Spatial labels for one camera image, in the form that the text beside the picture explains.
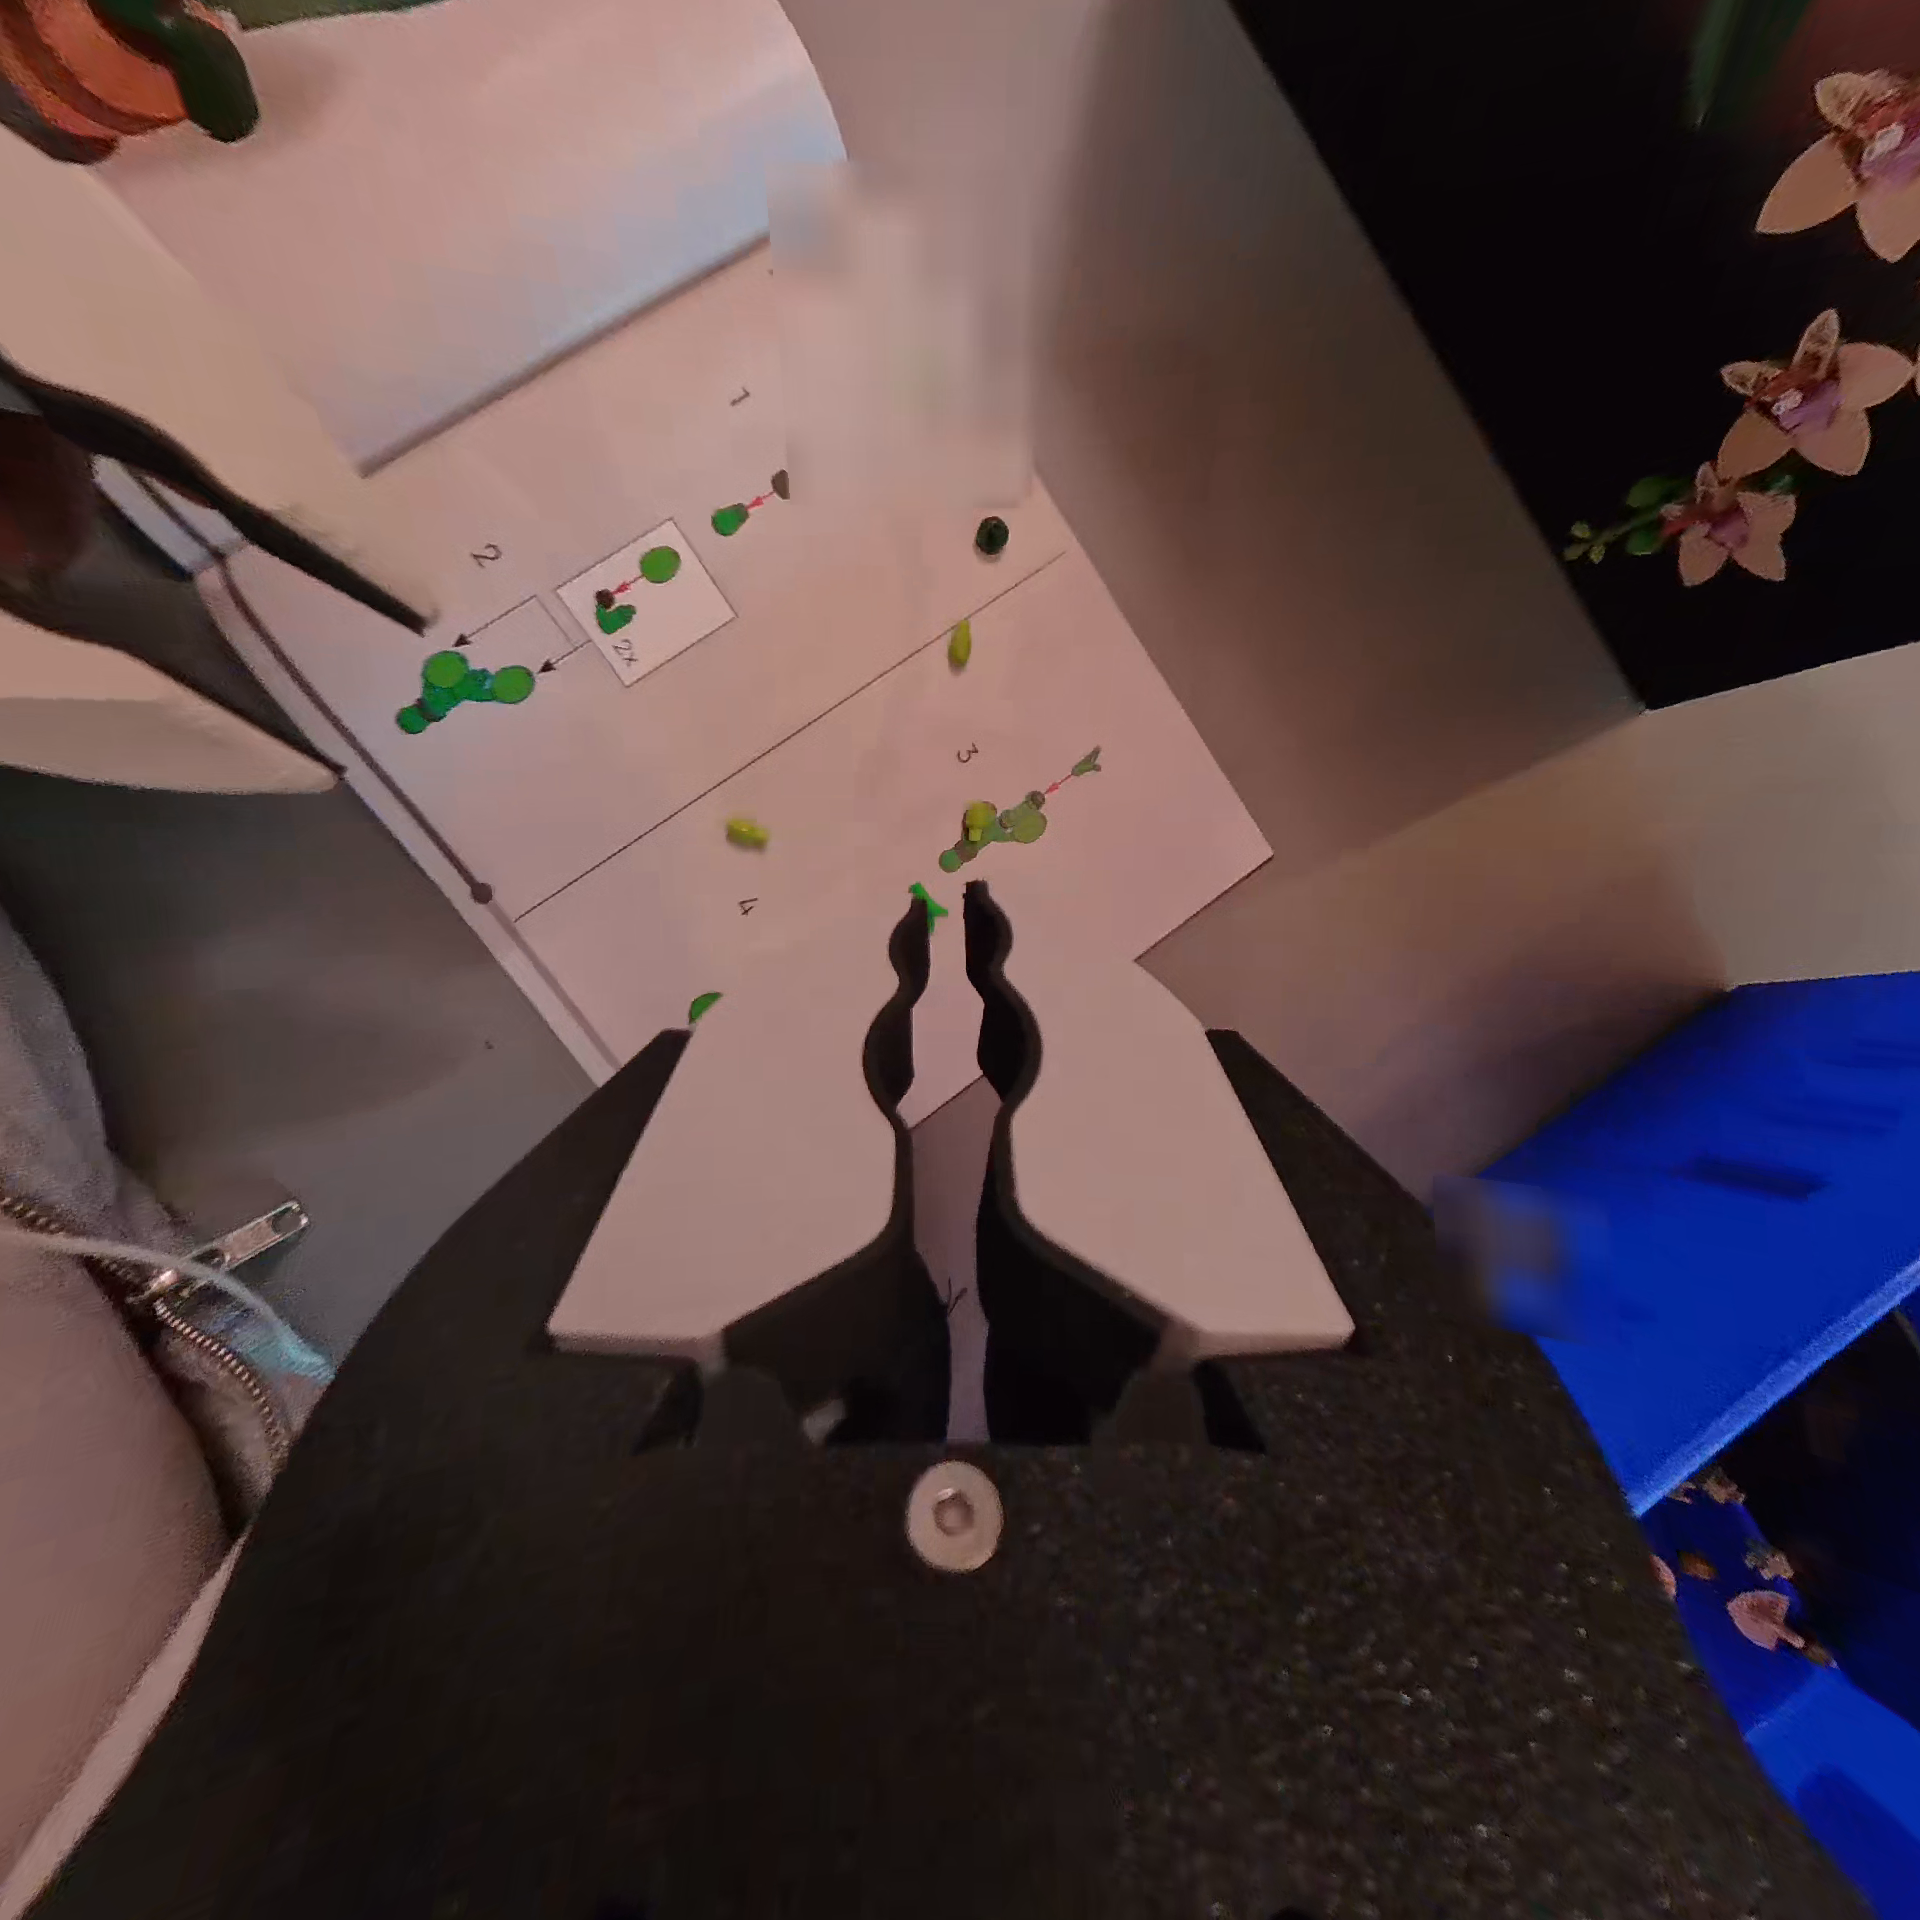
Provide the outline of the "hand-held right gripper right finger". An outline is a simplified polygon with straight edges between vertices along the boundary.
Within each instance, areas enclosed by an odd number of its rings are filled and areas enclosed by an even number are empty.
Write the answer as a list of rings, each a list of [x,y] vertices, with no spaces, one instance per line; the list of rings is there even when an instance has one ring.
[[[964,932],[999,1100],[974,1254],[991,1355],[1187,1369],[1348,1346],[1212,1032],[1138,962],[1021,932],[982,880]]]

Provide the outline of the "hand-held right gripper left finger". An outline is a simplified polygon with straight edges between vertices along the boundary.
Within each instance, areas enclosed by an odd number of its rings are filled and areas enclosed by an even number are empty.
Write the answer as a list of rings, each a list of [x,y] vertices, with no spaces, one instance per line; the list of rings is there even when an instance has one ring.
[[[678,1062],[563,1288],[559,1349],[722,1365],[912,1198],[900,1108],[933,934],[916,900],[754,962]]]

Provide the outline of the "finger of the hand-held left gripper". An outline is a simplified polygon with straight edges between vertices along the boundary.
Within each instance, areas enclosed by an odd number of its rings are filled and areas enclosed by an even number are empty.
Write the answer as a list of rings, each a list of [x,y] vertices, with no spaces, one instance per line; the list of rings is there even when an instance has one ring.
[[[5,600],[50,586],[97,526],[75,447],[3,451]],[[3,764],[93,786],[206,795],[324,794],[339,776],[161,667],[3,609]]]
[[[238,317],[89,167],[9,134],[5,377],[84,453],[156,478],[238,537],[412,633],[434,591]]]

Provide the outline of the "grey desk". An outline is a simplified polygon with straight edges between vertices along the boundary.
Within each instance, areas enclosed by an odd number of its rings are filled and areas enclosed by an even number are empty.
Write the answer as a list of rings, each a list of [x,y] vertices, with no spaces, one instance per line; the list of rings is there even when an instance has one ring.
[[[1712,987],[1917,966],[1917,645],[1637,716],[1225,3],[1122,3],[1040,468],[1272,860],[1146,962],[1424,1194]],[[592,1077],[346,790],[5,773],[121,1152],[350,1346]]]

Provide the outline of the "white instruction sheet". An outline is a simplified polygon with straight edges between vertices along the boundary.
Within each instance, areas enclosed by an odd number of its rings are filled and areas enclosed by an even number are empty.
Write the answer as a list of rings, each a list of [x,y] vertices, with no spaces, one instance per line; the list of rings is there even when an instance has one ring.
[[[916,881],[939,932],[989,880],[1141,955],[1272,856],[1045,485],[807,491],[783,320],[761,247],[377,472],[436,571],[425,635],[252,545],[205,577],[599,1080]]]

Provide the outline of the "white curled paper sheet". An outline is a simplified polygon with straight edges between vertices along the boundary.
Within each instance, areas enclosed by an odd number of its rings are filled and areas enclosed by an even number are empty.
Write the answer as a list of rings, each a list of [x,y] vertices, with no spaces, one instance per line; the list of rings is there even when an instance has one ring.
[[[256,129],[97,175],[377,468],[754,247],[847,143],[773,2],[450,2],[242,33]]]

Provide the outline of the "blue plastic bin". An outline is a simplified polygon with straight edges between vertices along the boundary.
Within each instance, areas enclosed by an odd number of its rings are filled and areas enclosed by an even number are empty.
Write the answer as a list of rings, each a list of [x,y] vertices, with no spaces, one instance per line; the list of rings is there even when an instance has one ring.
[[[1876,1915],[1918,1911],[1918,980],[1741,985],[1434,1190],[1645,1531],[1725,1465],[1836,1667],[1674,1601],[1743,1740]]]

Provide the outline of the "person's beige zip jacket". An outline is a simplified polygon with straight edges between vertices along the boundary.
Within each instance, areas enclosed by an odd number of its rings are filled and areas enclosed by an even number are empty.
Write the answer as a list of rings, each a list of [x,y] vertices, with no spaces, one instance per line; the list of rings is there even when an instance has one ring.
[[[3,1894],[30,1913],[153,1741],[332,1379],[221,1234],[117,1154],[69,1009],[3,929]]]

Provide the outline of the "heap of pale brick pieces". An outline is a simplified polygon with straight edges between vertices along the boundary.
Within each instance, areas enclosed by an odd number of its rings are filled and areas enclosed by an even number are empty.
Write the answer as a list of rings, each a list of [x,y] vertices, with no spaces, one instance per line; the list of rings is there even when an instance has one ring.
[[[1732,1472],[1715,1461],[1642,1515],[1652,1577],[1669,1601],[1715,1601],[1741,1639],[1766,1656],[1835,1670],[1835,1649],[1806,1619],[1799,1572],[1750,1511]]]

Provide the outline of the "dark orchid print box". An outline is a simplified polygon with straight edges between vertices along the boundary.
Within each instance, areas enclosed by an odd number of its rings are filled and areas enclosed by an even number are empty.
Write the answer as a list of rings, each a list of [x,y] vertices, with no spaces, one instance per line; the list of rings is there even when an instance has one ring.
[[[1917,644],[1917,3],[1234,3],[1648,708]]]

